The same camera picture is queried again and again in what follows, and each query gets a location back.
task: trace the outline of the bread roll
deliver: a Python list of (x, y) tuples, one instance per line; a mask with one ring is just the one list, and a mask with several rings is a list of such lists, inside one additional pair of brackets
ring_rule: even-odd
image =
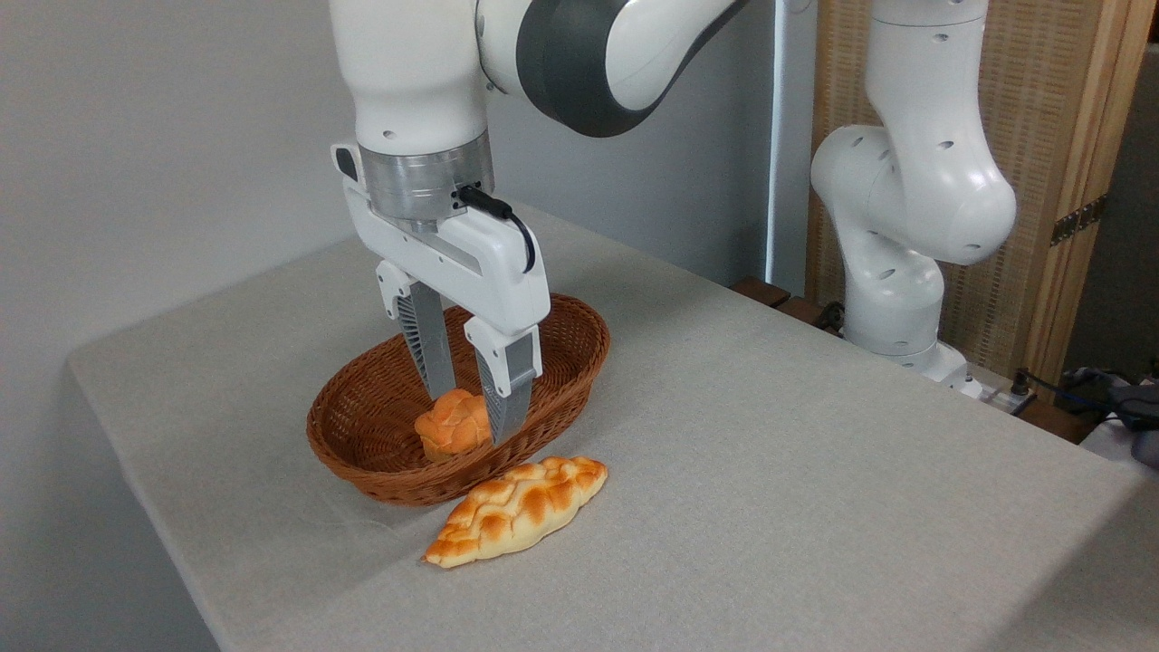
[(606, 479), (607, 467), (586, 457), (516, 467), (471, 490), (423, 562), (452, 569), (526, 550), (571, 522)]
[(423, 442), (423, 454), (431, 462), (443, 462), (478, 446), (491, 444), (487, 403), (458, 388), (440, 396), (435, 409), (415, 420), (415, 432)]

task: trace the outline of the braided bread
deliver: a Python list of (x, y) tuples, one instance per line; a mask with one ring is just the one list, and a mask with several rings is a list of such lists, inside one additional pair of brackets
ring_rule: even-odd
[(586, 457), (547, 457), (516, 467), (471, 490), (423, 562), (452, 569), (526, 550), (570, 523), (606, 479), (607, 467)]

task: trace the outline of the brown woven basket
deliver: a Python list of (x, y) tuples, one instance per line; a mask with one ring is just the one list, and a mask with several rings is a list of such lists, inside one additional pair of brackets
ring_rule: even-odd
[[(445, 312), (454, 374), (460, 388), (482, 391), (475, 350), (462, 325), (471, 314)], [(429, 462), (415, 419), (433, 406), (410, 352), (395, 336), (350, 361), (322, 388), (306, 418), (314, 454), (358, 491), (395, 505), (437, 505), (505, 474), (560, 435), (580, 416), (611, 346), (607, 324), (580, 299), (552, 294), (539, 324), (544, 375), (531, 390), (523, 430), (498, 447), (483, 447), (446, 462)]]

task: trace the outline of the robotic arm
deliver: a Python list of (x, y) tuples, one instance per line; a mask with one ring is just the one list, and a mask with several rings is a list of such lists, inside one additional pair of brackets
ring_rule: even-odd
[(845, 262), (845, 338), (968, 394), (938, 343), (935, 259), (972, 264), (1014, 225), (1014, 190), (978, 112), (987, 0), (875, 0), (866, 91), (884, 127), (843, 126), (812, 162)]
[(491, 437), (523, 425), (549, 299), (538, 242), (491, 198), (487, 93), (593, 137), (640, 124), (745, 0), (330, 0), (357, 146), (333, 149), (432, 398), (455, 387), (440, 295), (474, 316)]

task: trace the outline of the gray tablecloth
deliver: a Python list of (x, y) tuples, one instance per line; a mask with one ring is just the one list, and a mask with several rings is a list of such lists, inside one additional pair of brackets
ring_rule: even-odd
[(396, 332), (357, 241), (71, 358), (224, 650), (1159, 649), (1156, 485), (520, 208), (613, 350), (544, 452), (607, 485), (518, 555), (421, 564), (452, 506), (311, 453), (319, 389)]

